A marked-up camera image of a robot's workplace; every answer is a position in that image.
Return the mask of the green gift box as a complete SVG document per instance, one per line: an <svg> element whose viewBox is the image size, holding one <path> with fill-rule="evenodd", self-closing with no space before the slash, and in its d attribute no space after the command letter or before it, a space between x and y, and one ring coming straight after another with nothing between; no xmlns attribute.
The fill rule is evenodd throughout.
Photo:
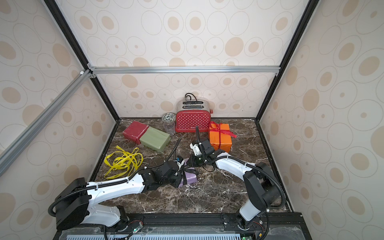
<svg viewBox="0 0 384 240"><path fill-rule="evenodd" d="M167 144L170 142L171 136L153 127L149 127L140 137L143 146L151 148L157 152L163 152Z"/></svg>

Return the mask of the yellow ribbon of red box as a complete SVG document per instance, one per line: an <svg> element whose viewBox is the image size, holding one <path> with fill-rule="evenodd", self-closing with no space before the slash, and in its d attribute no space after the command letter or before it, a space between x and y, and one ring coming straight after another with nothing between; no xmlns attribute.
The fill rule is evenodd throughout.
<svg viewBox="0 0 384 240"><path fill-rule="evenodd" d="M115 146L116 151L104 158L104 164L109 168L104 174L106 180L132 176L143 164L144 157L138 147L131 152L125 151L120 146Z"/></svg>

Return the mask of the red gift box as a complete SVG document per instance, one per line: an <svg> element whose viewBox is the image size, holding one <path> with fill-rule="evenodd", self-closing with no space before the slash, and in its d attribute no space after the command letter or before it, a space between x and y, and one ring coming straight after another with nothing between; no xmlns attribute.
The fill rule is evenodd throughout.
<svg viewBox="0 0 384 240"><path fill-rule="evenodd" d="M133 121L124 131L123 136L125 139L135 142L137 145L141 144L140 138L149 128L148 125Z"/></svg>

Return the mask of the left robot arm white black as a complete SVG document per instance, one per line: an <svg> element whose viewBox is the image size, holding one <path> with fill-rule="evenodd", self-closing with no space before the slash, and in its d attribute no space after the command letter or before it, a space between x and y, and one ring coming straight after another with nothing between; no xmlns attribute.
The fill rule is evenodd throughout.
<svg viewBox="0 0 384 240"><path fill-rule="evenodd" d="M166 185L178 188L183 179L184 162L166 161L156 167L141 169L126 178L86 182L75 179L49 206L48 213L56 219L58 231L81 224L103 225L121 232L132 223L123 207L108 207L110 199L155 191Z"/></svg>

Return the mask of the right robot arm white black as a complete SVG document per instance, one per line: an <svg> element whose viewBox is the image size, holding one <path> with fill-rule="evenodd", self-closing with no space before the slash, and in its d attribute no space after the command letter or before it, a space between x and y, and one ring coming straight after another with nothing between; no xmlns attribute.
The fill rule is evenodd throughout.
<svg viewBox="0 0 384 240"><path fill-rule="evenodd" d="M190 144L192 153L188 160L191 167L213 166L241 179L247 190L248 200L239 210L243 222L251 222L268 209L281 209L286 205L283 187L272 169L264 164L254 164L236 158L222 149L215 150L209 140Z"/></svg>

